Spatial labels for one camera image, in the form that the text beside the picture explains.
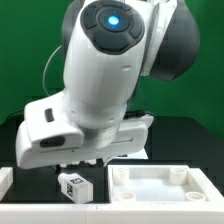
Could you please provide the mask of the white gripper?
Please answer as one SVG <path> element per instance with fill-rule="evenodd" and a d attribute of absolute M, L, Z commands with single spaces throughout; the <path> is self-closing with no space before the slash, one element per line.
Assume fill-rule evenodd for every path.
<path fill-rule="evenodd" d="M 89 131 L 70 121 L 62 110 L 62 92 L 29 103 L 16 137 L 17 166 L 45 167 L 94 159 L 110 160 L 133 154 L 145 146 L 149 114 L 131 114 L 118 129 Z"/>

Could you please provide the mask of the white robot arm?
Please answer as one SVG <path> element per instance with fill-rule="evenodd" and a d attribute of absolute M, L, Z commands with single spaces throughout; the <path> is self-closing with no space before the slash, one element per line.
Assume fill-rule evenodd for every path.
<path fill-rule="evenodd" d="M 142 150 L 153 117 L 130 110 L 140 77 L 176 79 L 194 64 L 199 45 L 185 0 L 74 0 L 63 21 L 64 89 L 26 105 L 18 167 Z"/>

